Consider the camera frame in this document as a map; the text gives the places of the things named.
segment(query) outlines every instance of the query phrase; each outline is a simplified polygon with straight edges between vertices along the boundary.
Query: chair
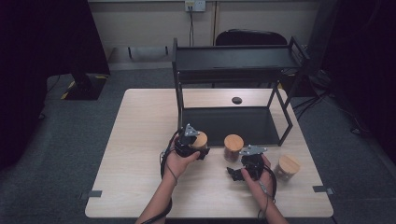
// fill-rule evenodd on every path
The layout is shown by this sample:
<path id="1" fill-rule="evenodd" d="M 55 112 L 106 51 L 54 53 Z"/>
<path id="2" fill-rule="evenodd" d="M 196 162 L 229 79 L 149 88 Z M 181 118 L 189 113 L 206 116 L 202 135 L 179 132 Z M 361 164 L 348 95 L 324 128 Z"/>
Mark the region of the chair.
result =
<path id="1" fill-rule="evenodd" d="M 216 46 L 250 45 L 288 45 L 288 41 L 278 33 L 247 29 L 227 30 L 216 37 Z"/>

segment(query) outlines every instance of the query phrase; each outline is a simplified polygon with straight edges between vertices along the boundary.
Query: human hand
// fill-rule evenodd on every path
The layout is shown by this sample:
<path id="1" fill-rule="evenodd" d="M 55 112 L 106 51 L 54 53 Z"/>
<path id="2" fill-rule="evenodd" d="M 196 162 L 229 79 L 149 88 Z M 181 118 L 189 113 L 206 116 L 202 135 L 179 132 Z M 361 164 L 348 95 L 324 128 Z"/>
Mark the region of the human hand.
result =
<path id="1" fill-rule="evenodd" d="M 264 160 L 264 164 L 269 168 L 271 168 L 271 162 L 269 162 L 268 159 L 263 154 L 262 154 L 262 159 Z M 251 194 L 256 199 L 257 203 L 260 205 L 260 208 L 263 209 L 266 206 L 268 195 L 262 190 L 260 181 L 264 184 L 265 188 L 267 189 L 267 193 L 270 196 L 272 196 L 273 180 L 270 174 L 264 170 L 259 180 L 253 180 L 245 168 L 241 169 L 241 173 L 250 189 Z"/>
<path id="2" fill-rule="evenodd" d="M 172 150 L 166 160 L 164 174 L 169 175 L 169 173 L 171 173 L 171 175 L 173 175 L 175 179 L 178 180 L 178 178 L 186 171 L 188 165 L 193 161 L 196 161 L 199 156 L 200 152 L 197 151 L 191 154 L 189 157 L 183 158 L 177 155 L 174 150 Z"/>

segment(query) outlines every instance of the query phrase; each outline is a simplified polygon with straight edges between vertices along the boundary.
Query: black curtain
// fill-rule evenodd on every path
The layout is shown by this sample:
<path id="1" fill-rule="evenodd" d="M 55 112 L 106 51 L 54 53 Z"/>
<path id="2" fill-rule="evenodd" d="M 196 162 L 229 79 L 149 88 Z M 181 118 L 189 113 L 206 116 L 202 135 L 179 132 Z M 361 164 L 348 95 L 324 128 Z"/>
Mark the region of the black curtain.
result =
<path id="1" fill-rule="evenodd" d="M 0 6 L 0 168 L 22 155 L 37 124 L 47 78 L 108 74 L 87 0 L 4 0 Z"/>
<path id="2" fill-rule="evenodd" d="M 344 0 L 322 67 L 396 161 L 396 2 Z"/>

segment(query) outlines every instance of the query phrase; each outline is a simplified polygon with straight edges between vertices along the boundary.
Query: power outlet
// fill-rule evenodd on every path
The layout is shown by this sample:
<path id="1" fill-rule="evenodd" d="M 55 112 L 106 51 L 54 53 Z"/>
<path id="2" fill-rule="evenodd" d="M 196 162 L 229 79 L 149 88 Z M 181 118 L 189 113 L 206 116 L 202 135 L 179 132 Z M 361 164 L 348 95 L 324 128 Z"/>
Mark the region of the power outlet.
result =
<path id="1" fill-rule="evenodd" d="M 206 10 L 206 1 L 204 0 L 186 0 L 184 3 L 186 11 L 202 12 Z"/>

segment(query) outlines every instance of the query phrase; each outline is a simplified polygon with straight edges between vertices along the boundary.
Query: table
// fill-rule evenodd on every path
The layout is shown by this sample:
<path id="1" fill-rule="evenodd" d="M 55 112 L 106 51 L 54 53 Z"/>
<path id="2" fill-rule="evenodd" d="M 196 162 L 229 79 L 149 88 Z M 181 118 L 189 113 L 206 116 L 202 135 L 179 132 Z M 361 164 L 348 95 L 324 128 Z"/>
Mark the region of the table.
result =
<path id="1" fill-rule="evenodd" d="M 233 106 L 231 99 L 238 96 L 246 106 L 262 104 L 270 93 L 267 89 L 185 89 L 184 98 L 185 106 Z M 271 110 L 281 133 L 287 122 L 278 100 Z M 290 106 L 288 110 L 295 125 L 282 147 L 268 147 L 265 155 L 273 168 L 285 153 L 295 156 L 302 167 L 289 182 L 278 181 L 276 204 L 285 217 L 330 217 L 332 205 L 326 192 L 313 190 L 322 182 Z M 138 217 L 161 182 L 160 153 L 176 129 L 175 90 L 126 91 L 92 188 L 102 195 L 88 200 L 86 215 Z M 178 181 L 168 217 L 255 218 L 258 205 L 245 182 L 232 181 L 227 166 L 237 169 L 242 164 L 224 160 L 222 147 L 211 148 L 203 161 L 191 164 Z"/>

